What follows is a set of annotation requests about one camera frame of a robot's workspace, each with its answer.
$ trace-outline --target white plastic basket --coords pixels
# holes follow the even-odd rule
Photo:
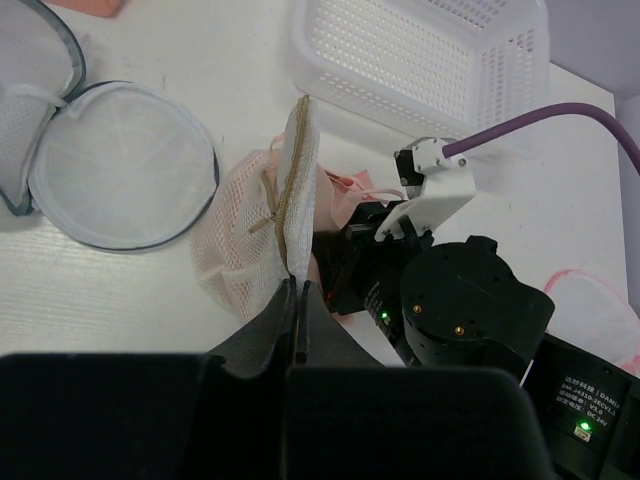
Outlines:
[[[297,86],[413,137],[460,139],[541,106],[543,0],[296,0]],[[536,155],[530,129],[483,154]]]

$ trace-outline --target pink plastic object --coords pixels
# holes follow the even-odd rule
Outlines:
[[[96,17],[111,17],[120,9],[122,0],[45,0],[53,5],[71,8]]]

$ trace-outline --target tabletop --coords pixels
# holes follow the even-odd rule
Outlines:
[[[119,79],[161,91],[207,127],[225,172],[279,134],[297,96],[287,66],[293,0],[131,0],[113,19],[55,8],[82,39],[88,82]],[[549,103],[613,95],[551,67]],[[321,165],[368,169],[398,188],[392,153],[410,140],[328,105],[319,108]],[[337,131],[346,120],[350,129]],[[545,122],[535,160],[471,162],[477,197],[436,241],[487,235],[523,282],[542,288],[580,268],[626,297],[617,147],[595,122]],[[240,323],[198,286],[189,236],[146,253],[110,254],[65,237],[41,215],[0,207],[0,354],[15,351],[200,352]],[[366,314],[345,328],[374,356],[399,362]]]

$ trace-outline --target purple cable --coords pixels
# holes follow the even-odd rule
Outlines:
[[[484,132],[477,133],[471,137],[459,140],[457,142],[446,145],[442,148],[445,158],[467,152],[472,148],[484,145],[487,142],[500,138],[503,135],[514,132],[533,123],[539,122],[546,118],[557,117],[559,115],[584,115],[591,117],[600,122],[611,134],[620,142],[624,151],[627,152],[631,163],[640,174],[640,149],[636,142],[631,138],[629,132],[625,130],[622,124],[607,112],[588,103],[558,103],[542,107],[519,117],[507,120],[504,123],[491,127]]]

